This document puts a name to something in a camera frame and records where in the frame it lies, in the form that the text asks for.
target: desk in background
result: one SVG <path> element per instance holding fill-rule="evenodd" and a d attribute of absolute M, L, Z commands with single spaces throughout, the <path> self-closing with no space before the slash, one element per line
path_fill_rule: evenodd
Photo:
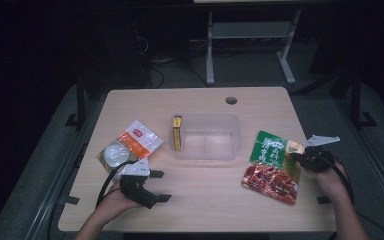
<path fill-rule="evenodd" d="M 229 105 L 227 97 L 237 103 Z M 177 160 L 169 147 L 172 116 L 184 112 L 228 112 L 239 117 L 242 145 L 234 160 Z M 59 221 L 62 231 L 78 231 L 93 212 L 108 173 L 96 155 L 139 120 L 165 142 L 149 158 L 150 167 L 162 170 L 161 179 L 149 179 L 145 188 L 172 194 L 167 203 L 152 209 L 126 212 L 104 230 L 137 233 L 299 232 L 333 231 L 330 205 L 319 205 L 314 179 L 301 174 L 297 202 L 290 206 L 250 191 L 241 179 L 257 133 L 264 130 L 292 141 L 305 135 L 281 87 L 117 90 L 107 97 L 88 149 L 70 192 L 79 198 L 67 203 Z"/>

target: clear plastic box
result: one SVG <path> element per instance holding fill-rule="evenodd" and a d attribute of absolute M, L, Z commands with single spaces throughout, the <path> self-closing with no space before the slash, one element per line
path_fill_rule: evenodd
<path fill-rule="evenodd" d="M 170 147 L 176 159 L 232 160 L 241 146 L 239 118 L 231 113 L 179 113 L 180 151 L 174 147 L 173 125 Z"/>

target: dark floor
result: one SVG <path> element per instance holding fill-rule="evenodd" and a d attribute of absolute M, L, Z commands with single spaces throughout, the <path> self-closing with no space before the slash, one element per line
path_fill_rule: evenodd
<path fill-rule="evenodd" d="M 83 144 L 88 142 L 105 100 L 105 94 L 101 95 L 101 92 L 108 90 L 106 87 L 114 83 L 113 78 L 126 79 L 130 76 L 117 75 L 112 78 L 103 73 L 105 72 L 103 68 L 111 61 L 96 62 L 90 60 L 90 54 L 95 56 L 95 52 L 71 49 L 69 46 L 72 46 L 72 41 L 79 39 L 73 40 L 67 36 L 72 36 L 70 33 L 73 27 L 86 19 L 82 15 L 67 15 L 57 11 L 58 8 L 55 7 L 57 4 L 58 1 L 40 3 L 0 1 L 0 239 L 43 239 L 48 228 L 50 239 L 73 237 L 73 233 L 61 233 L 56 228 L 58 212 L 62 210 L 62 206 L 57 204 L 52 215 L 46 208 L 46 203 L 55 201 L 59 189 L 64 185 L 64 179 L 70 173 L 65 171 L 60 175 L 57 174 L 61 172 L 61 166 L 66 164 L 64 161 L 73 162 Z M 88 27 L 79 29 L 82 31 L 75 31 L 79 34 L 76 36 L 82 37 Z M 275 52 L 282 46 L 282 41 L 268 40 L 257 44 L 220 42 L 214 62 L 216 75 L 214 87 L 284 86 L 293 92 L 313 83 L 324 74 L 309 74 L 319 42 L 306 41 L 307 39 L 311 37 L 305 38 L 302 35 L 298 37 L 288 57 L 297 78 L 297 84 L 294 86 L 285 83 L 276 59 Z M 96 40 L 76 42 L 76 46 L 86 46 L 88 49 L 87 44 L 94 44 Z M 188 50 L 198 49 L 195 47 L 199 43 L 201 42 L 193 42 Z M 143 42 L 139 42 L 138 45 L 139 48 L 144 47 Z M 185 50 L 181 47 L 179 49 L 182 50 L 176 54 L 167 53 L 167 49 L 158 51 L 151 48 L 155 51 L 154 60 L 159 64 L 145 65 L 146 70 L 150 72 L 150 79 L 147 75 L 138 76 L 142 80 L 134 82 L 133 85 L 131 82 L 127 84 L 118 82 L 110 87 L 207 87 L 203 79 L 205 76 L 203 52 L 192 51 L 190 53 L 192 57 L 185 59 Z M 74 64 L 80 62 L 80 55 L 76 55 L 78 51 L 86 54 L 81 55 L 84 61 L 81 61 L 83 64 L 80 65 Z M 105 55 L 100 57 L 117 58 Z M 175 61 L 162 64 L 172 57 Z M 86 75 L 83 76 L 91 97 L 87 99 L 87 124 L 81 131 L 76 131 L 75 127 L 64 125 L 68 116 L 76 113 L 76 91 L 73 86 L 80 72 L 85 73 L 79 69 L 84 67 L 89 69 L 89 66 L 98 67 L 90 68 L 93 71 L 86 71 Z M 376 66 L 377 74 L 384 73 L 382 64 Z M 335 81 L 324 84 L 311 94 L 291 96 L 291 99 L 307 136 L 341 135 L 344 139 L 344 143 L 332 147 L 332 151 L 341 152 L 344 158 L 351 156 L 347 161 L 350 171 L 356 175 L 354 188 L 356 195 L 360 196 L 357 201 L 358 209 L 384 226 L 384 88 L 379 87 L 379 83 L 384 83 L 384 75 L 380 74 L 382 80 L 376 82 L 364 77 L 363 75 L 362 80 L 365 84 L 362 88 L 361 112 L 370 112 L 378 127 L 355 131 L 342 114 L 344 111 L 346 114 L 349 112 L 349 92 L 340 101 L 329 95 L 329 90 Z M 106 84 L 96 87 L 89 81 L 91 78 L 99 78 L 106 81 Z M 375 151 L 372 152 L 368 146 L 373 147 Z M 5 166 L 5 172 L 2 171 L 2 166 Z M 69 188 L 70 180 L 62 196 L 64 193 L 67 194 Z M 34 221 L 37 216 L 43 216 L 43 221 Z M 52 225 L 46 225 L 48 219 L 53 219 Z M 378 228 L 367 221 L 364 224 L 373 239 L 384 239 L 384 234 Z M 328 236 L 329 233 L 270 235 L 271 239 L 320 239 Z M 104 233 L 102 239 L 117 237 L 118 234 Z"/>

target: black and yellow box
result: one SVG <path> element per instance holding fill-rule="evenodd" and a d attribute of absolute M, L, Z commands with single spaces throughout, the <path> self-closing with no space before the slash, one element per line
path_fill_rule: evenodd
<path fill-rule="evenodd" d="M 175 115 L 173 120 L 173 141 L 174 141 L 174 150 L 181 151 L 182 143 L 180 140 L 180 128 L 182 126 L 182 116 Z"/>

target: snack bag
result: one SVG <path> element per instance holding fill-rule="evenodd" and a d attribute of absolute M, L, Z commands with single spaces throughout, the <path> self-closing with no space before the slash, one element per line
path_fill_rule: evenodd
<path fill-rule="evenodd" d="M 300 165 L 289 155 L 303 153 L 302 144 L 260 131 L 252 150 L 242 185 L 263 195 L 294 205 Z"/>
<path fill-rule="evenodd" d="M 162 143 L 161 138 L 136 120 L 98 154 L 98 159 L 105 169 L 111 172 L 125 161 L 148 157 Z"/>

